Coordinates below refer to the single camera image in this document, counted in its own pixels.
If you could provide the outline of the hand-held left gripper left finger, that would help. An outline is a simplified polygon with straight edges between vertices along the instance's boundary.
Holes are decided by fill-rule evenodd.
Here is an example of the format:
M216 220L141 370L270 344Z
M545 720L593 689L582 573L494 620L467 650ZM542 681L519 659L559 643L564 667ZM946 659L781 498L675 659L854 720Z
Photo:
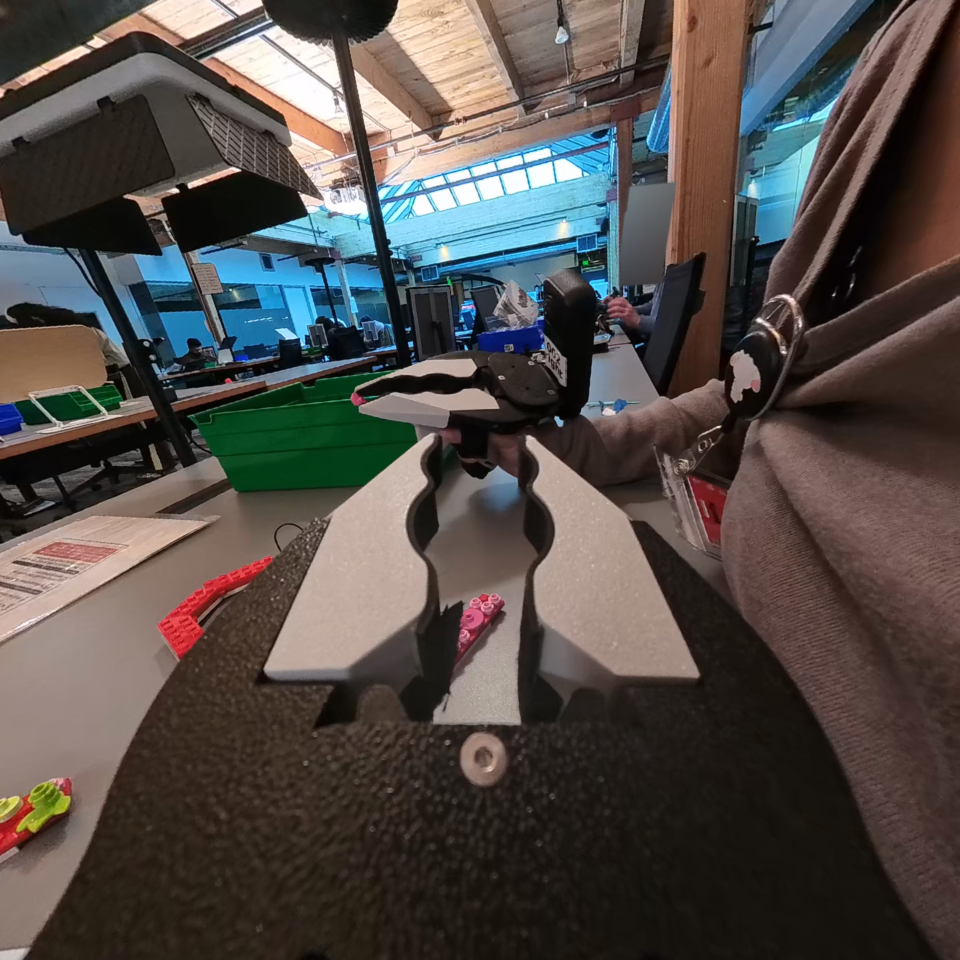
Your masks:
M269 680L406 687L426 676L442 451L429 434L330 513L264 664Z

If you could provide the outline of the large green plastic bin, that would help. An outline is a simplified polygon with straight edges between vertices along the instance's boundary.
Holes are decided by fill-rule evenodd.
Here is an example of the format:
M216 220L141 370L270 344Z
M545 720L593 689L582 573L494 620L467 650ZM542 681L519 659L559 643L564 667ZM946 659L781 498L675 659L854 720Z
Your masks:
M411 424L361 414L356 373L294 383L192 414L239 493L365 485L418 441Z

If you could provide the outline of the pink flowered lego assembly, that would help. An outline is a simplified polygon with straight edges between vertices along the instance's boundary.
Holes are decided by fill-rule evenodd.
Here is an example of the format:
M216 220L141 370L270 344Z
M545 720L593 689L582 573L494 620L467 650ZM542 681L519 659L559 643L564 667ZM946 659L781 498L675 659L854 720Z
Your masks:
M496 625L504 607L503 598L496 593L482 593L469 600L462 610L454 666L459 666L474 646Z

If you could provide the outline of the clear badge holder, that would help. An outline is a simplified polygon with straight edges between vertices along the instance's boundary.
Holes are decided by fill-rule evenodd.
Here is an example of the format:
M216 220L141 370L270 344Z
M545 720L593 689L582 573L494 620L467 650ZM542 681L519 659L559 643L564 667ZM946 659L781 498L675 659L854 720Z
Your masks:
M664 496L678 534L694 549L722 560L722 520L730 483L702 464L724 437L722 426L704 431L677 457L653 447Z

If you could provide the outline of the laminated instruction sheet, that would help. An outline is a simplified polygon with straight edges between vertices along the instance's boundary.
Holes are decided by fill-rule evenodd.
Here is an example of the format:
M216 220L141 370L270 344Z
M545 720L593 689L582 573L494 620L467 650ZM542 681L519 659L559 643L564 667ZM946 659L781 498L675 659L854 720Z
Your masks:
M9 546L1 554L1 642L218 520L217 514L102 514Z

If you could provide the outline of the blue bin with plastic bags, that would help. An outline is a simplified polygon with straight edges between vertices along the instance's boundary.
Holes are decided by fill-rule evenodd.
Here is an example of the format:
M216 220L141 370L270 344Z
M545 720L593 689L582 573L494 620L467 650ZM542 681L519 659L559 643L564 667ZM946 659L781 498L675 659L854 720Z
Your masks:
M484 285L471 291L474 305L472 339L486 353L532 354L545 340L539 304L517 282L504 287Z

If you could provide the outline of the curved red lego assembly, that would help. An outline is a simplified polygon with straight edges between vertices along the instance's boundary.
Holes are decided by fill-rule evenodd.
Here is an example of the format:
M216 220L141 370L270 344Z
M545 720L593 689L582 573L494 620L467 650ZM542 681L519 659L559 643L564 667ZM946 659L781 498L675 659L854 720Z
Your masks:
M244 591L272 561L270 556L260 558L204 582L159 621L157 630L177 661L204 635L205 624L217 608Z

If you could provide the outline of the wooden support post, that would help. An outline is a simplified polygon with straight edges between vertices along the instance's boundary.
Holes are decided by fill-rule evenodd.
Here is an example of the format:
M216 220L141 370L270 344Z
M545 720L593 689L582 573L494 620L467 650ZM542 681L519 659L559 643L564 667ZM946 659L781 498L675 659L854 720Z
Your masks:
M751 1L676 1L671 47L668 180L676 193L667 262L706 255L704 299L670 387L676 397L719 372L730 270L739 123Z

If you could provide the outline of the black pole stand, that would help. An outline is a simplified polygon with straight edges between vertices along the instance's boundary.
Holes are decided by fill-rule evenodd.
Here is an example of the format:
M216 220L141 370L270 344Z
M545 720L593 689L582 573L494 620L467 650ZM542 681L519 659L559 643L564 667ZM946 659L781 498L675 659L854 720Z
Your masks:
M369 225L390 316L397 365L405 368L412 363L409 337L393 269L392 251L383 222L375 168L362 116L351 52L352 43L366 42L386 29L398 4L397 1L265 1L263 7L271 20L287 34L303 42L327 44L333 49L359 162Z

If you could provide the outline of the small green bins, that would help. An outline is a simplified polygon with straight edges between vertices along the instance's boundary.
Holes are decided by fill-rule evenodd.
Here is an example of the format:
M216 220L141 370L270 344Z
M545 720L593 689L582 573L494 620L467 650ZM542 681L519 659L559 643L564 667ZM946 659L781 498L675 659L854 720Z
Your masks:
M13 402L27 426L54 426L82 420L97 419L113 414L123 402L122 395L112 383L88 390L69 390Z

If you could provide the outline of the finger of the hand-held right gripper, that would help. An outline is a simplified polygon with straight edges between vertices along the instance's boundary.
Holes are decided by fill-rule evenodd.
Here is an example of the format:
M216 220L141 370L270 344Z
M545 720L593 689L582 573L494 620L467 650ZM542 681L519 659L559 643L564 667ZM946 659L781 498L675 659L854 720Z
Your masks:
M367 400L389 393L487 393L477 386L480 367L471 357L435 357L366 381L354 388Z
M488 392L389 392L367 399L358 409L361 414L379 420L427 428L446 428L454 415L478 417L503 413L498 401Z

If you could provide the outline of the person's right forearm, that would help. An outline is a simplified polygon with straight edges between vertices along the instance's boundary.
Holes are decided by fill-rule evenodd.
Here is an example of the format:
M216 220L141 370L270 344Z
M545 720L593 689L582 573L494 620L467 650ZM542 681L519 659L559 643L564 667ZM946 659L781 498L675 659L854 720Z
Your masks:
M586 482L604 488L653 476L658 452L680 456L728 411L724 384L713 379L619 414L548 422L535 428L534 437Z

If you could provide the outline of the studio light panel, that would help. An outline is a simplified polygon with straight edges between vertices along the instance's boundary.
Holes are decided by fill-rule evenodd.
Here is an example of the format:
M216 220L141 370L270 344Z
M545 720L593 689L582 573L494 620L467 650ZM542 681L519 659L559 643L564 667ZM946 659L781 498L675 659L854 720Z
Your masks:
M2 98L2 206L32 246L159 256L306 216L321 193L283 115L158 36L130 32Z

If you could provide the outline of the long red flowered lego plate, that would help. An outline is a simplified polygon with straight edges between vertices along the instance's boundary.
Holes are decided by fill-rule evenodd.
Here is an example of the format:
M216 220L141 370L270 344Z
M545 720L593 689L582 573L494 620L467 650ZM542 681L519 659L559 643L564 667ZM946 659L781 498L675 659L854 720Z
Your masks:
M69 777L55 777L24 795L1 798L1 862L15 856L34 837L63 820L73 801Z

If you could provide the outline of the person's right hand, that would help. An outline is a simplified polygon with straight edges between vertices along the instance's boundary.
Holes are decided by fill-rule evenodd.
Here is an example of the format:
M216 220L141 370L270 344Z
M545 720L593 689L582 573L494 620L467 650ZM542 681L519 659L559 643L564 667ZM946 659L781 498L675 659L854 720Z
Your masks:
M516 434L491 433L474 426L446 427L438 436L452 446L463 470L470 476L483 479L500 469L518 476L521 456L521 437Z

